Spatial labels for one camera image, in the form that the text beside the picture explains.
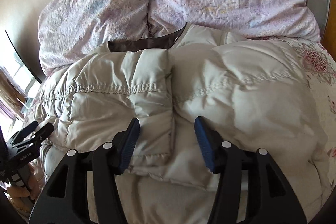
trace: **bed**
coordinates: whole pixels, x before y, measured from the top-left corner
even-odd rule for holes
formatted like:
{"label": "bed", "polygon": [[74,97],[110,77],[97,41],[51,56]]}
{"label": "bed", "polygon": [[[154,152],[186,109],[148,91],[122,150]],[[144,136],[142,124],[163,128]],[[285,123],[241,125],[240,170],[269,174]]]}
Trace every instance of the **bed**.
{"label": "bed", "polygon": [[[250,39],[281,41],[295,50],[305,70],[320,125],[328,135],[325,151],[329,156],[328,178],[332,190],[336,183],[336,64],[333,59],[336,0],[283,0],[289,3],[289,8],[281,0],[240,1],[95,0],[85,4],[82,0],[53,0],[39,19],[40,61],[47,75],[45,81],[96,47],[107,47],[108,40],[119,42],[161,37],[178,30],[187,21],[214,29],[234,29]],[[73,13],[76,3],[81,7],[81,17]],[[118,10],[117,5],[124,5],[127,9]],[[246,6],[251,14],[262,16],[251,19],[251,14],[244,10]],[[38,100],[39,94],[26,117],[26,124],[35,119]]]}

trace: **hand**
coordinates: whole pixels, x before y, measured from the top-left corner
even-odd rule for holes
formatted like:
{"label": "hand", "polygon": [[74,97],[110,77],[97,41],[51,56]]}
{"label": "hand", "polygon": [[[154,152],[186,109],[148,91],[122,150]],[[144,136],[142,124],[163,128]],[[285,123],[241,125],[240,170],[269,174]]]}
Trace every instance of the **hand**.
{"label": "hand", "polygon": [[32,167],[31,164],[28,164],[28,166],[29,166],[29,170],[31,172],[31,175],[30,175],[29,180],[28,180],[28,186],[31,189],[30,192],[28,190],[23,189],[23,188],[18,187],[18,186],[13,186],[13,185],[8,185],[7,186],[7,192],[10,195],[14,205],[17,208],[22,209],[24,211],[29,211],[29,209],[23,203],[21,198],[26,198],[26,197],[30,196],[30,198],[32,200],[35,200],[40,194],[40,187],[39,187],[39,184],[38,184],[38,182],[36,180],[36,177],[33,173],[34,172],[34,167]]}

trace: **beige puffer jacket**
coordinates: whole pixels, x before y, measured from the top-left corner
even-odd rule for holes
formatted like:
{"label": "beige puffer jacket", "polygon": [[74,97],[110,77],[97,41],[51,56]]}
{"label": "beige puffer jacket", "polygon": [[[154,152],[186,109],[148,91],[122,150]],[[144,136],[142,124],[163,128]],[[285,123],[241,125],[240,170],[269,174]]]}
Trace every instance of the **beige puffer jacket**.
{"label": "beige puffer jacket", "polygon": [[330,193],[327,137],[289,45],[187,24],[169,50],[105,49],[43,86],[35,118],[55,131],[36,163],[48,175],[69,149],[94,150],[137,117],[141,135],[131,166],[117,178],[127,220],[206,223],[219,176],[205,167],[196,140],[201,115],[239,148],[266,148],[307,219],[318,212]]}

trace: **silver screw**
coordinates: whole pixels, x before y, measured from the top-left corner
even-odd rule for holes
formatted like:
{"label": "silver screw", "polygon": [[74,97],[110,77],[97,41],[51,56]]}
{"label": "silver screw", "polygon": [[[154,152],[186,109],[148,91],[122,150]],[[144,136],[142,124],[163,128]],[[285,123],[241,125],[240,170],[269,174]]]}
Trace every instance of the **silver screw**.
{"label": "silver screw", "polygon": [[259,152],[259,154],[261,154],[261,155],[267,155],[267,150],[265,149],[265,148],[260,148],[259,150],[258,150],[258,152]]}
{"label": "silver screw", "polygon": [[75,154],[76,154],[76,150],[75,150],[75,149],[71,149],[71,150],[69,150],[68,153],[67,153],[67,155],[68,155],[69,157],[72,157],[72,156],[75,155]]}
{"label": "silver screw", "polygon": [[231,147],[231,143],[228,141],[222,142],[222,146],[225,148],[230,148]]}
{"label": "silver screw", "polygon": [[112,146],[113,146],[113,144],[110,143],[110,142],[107,142],[107,143],[104,143],[104,144],[103,144],[103,148],[104,148],[104,149],[110,149]]}

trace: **white round joint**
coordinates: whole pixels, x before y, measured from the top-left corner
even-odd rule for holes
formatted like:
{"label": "white round joint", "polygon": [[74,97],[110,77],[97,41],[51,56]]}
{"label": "white round joint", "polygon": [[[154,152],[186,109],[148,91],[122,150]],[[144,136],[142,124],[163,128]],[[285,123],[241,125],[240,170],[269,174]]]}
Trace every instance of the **white round joint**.
{"label": "white round joint", "polygon": [[104,148],[104,149],[110,149],[112,146],[113,146],[113,144],[110,143],[110,142],[107,142],[107,143],[104,143],[104,144],[103,144],[103,148]]}
{"label": "white round joint", "polygon": [[265,148],[260,148],[259,150],[258,150],[258,152],[259,152],[259,154],[261,154],[261,155],[267,155],[267,150],[265,149]]}
{"label": "white round joint", "polygon": [[230,148],[231,147],[231,143],[228,141],[222,142],[222,146],[225,148]]}
{"label": "white round joint", "polygon": [[67,153],[67,155],[68,155],[69,157],[72,157],[74,154],[76,154],[76,150],[75,150],[75,149],[71,149],[71,150],[69,150],[68,153]]}

